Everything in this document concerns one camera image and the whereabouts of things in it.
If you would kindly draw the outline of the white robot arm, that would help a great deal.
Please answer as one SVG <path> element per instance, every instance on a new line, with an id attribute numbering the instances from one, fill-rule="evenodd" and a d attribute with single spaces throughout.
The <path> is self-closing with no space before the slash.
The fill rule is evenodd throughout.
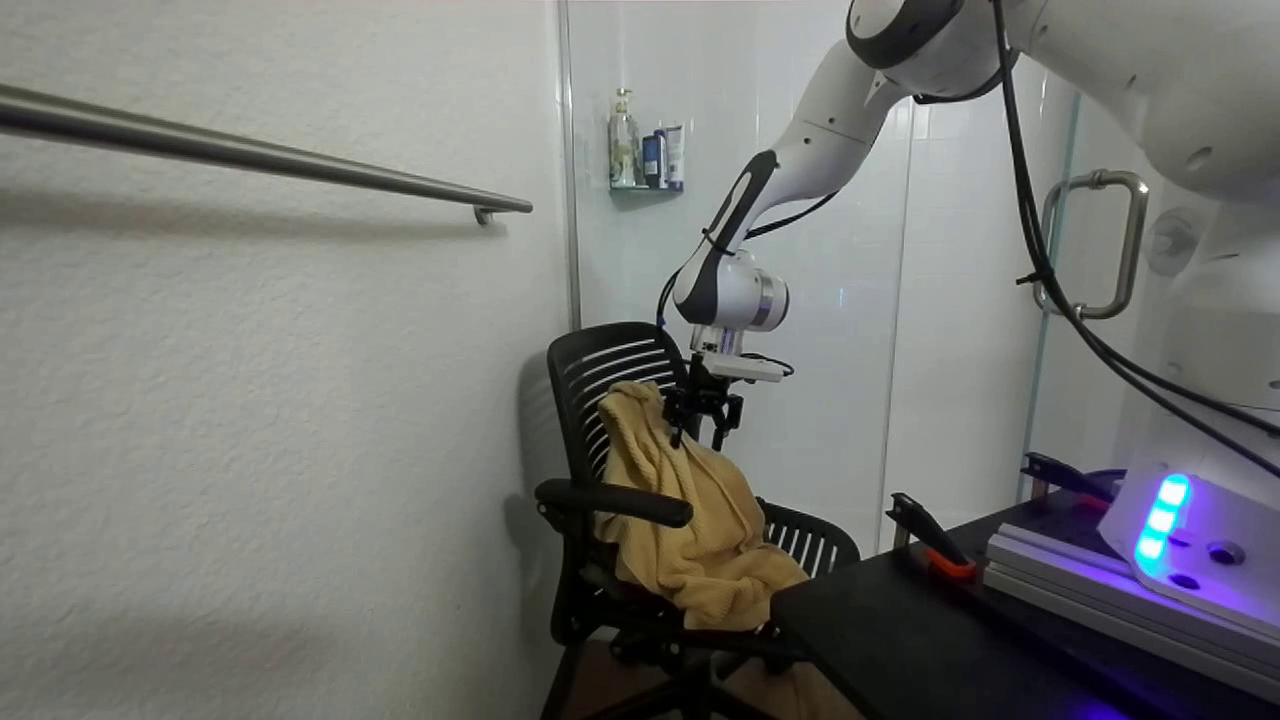
<path id="1" fill-rule="evenodd" d="M 1004 184 L 1038 221 L 1013 71 L 1033 64 L 1090 100 L 1160 184 L 1191 206 L 1194 247 L 1170 275 L 1160 360 L 1087 353 L 1176 431 L 1245 453 L 1276 431 L 1276 128 L 1280 0 L 849 0 L 788 128 L 742 161 L 691 256 L 681 319 L 735 365 L 788 316 L 748 246 L 836 200 L 897 128 L 983 123 L 987 161 L 955 184 Z"/>

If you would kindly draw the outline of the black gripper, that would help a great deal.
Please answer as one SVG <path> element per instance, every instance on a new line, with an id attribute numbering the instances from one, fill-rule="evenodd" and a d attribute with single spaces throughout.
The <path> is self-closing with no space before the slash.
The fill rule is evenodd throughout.
<path id="1" fill-rule="evenodd" d="M 663 392 L 663 421 L 687 435 L 712 423 L 712 446 L 723 446 L 739 423 L 742 400 L 723 378 L 712 378 L 701 355 L 683 365 L 683 378 Z"/>

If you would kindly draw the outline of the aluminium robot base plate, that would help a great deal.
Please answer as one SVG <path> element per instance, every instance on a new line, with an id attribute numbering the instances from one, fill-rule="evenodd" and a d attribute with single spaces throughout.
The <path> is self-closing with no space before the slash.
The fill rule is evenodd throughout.
<path id="1" fill-rule="evenodd" d="M 1219 570 L 1202 547 L 1186 547 L 1186 570 L 1152 579 L 1111 554 L 998 523 L 987 541 L 983 586 L 1280 705 L 1276 579 Z"/>

